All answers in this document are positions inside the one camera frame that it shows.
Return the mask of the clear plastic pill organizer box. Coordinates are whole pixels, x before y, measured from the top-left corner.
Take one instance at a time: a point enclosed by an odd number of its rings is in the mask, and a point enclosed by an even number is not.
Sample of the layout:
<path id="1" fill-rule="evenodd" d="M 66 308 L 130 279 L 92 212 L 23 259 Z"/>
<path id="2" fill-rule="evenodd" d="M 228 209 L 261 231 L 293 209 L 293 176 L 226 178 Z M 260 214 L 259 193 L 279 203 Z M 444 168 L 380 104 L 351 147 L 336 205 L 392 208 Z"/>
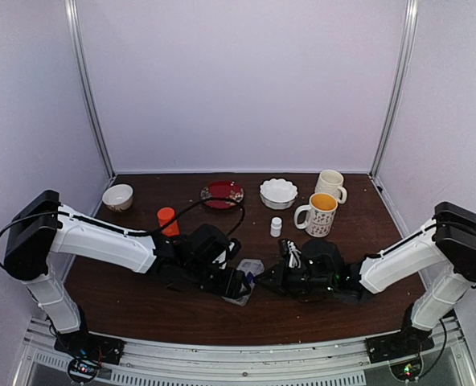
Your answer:
<path id="1" fill-rule="evenodd" d="M 259 259 L 243 259 L 240 261 L 240 263 L 237 266 L 237 269 L 239 271 L 243 271 L 245 274 L 245 280 L 246 283 L 250 289 L 248 294 L 245 294 L 244 296 L 237 298 L 237 299 L 231 299 L 231 298 L 225 298 L 222 297 L 222 299 L 228 303 L 237 305 L 237 306 L 245 306 L 253 292 L 253 289 L 255 287 L 254 279 L 256 276 L 259 274 L 263 273 L 265 271 L 264 264 L 262 260 Z"/>

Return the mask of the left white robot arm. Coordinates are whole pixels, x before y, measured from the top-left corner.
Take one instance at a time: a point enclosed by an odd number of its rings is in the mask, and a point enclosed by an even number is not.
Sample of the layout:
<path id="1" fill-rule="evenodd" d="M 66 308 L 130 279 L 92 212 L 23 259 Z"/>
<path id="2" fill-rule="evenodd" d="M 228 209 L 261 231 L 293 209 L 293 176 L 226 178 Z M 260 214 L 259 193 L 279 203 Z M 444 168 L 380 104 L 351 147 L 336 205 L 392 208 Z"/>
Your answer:
<path id="1" fill-rule="evenodd" d="M 51 320 L 57 339 L 79 357 L 96 350 L 82 309 L 48 268 L 50 253 L 92 258 L 135 273 L 185 280 L 204 292 L 237 299 L 250 294 L 246 273 L 228 266 L 240 242 L 210 224 L 190 235 L 167 236 L 162 228 L 140 231 L 93 219 L 45 190 L 0 231 L 6 251 L 0 266 L 27 287 Z"/>

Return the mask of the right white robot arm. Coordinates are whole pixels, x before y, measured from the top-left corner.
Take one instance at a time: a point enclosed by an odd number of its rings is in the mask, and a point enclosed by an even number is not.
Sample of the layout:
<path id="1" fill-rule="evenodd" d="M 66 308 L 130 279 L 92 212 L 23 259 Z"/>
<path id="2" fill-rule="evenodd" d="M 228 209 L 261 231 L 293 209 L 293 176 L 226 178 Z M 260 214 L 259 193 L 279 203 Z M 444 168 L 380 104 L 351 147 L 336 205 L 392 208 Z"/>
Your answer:
<path id="1" fill-rule="evenodd" d="M 282 239 L 279 249 L 281 261 L 256 276 L 257 285 L 291 298 L 330 294 L 347 304 L 359 304 L 442 263 L 443 270 L 405 311 L 402 327 L 392 339 L 401 355 L 419 347 L 476 286 L 476 213 L 450 202 L 436 205 L 433 217 L 413 234 L 355 263 L 345 263 L 338 246 L 324 239 L 310 240 L 302 247 Z"/>

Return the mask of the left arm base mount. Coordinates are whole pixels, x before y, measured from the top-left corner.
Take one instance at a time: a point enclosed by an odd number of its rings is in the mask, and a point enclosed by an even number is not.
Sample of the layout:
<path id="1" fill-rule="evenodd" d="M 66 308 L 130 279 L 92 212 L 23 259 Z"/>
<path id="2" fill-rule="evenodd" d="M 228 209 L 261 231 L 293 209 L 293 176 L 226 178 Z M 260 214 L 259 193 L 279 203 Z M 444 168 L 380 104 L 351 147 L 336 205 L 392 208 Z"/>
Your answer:
<path id="1" fill-rule="evenodd" d="M 72 359 L 67 365 L 69 378 L 78 384 L 89 383 L 99 375 L 104 364 L 118 365 L 123 355 L 125 342 L 91 333 L 77 331 L 57 334 L 54 348 L 68 354 Z"/>

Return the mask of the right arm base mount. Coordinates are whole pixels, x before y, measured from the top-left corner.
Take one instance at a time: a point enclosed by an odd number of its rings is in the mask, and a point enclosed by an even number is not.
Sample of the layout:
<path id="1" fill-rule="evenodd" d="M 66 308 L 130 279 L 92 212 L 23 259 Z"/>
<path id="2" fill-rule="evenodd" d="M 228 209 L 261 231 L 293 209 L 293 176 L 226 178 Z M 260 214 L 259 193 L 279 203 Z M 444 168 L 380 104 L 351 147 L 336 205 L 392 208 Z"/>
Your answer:
<path id="1" fill-rule="evenodd" d="M 380 335 L 365 341 L 370 363 L 388 362 L 399 381 L 415 381 L 424 372 L 422 352 L 435 347 L 431 338 L 403 340 L 399 333 Z"/>

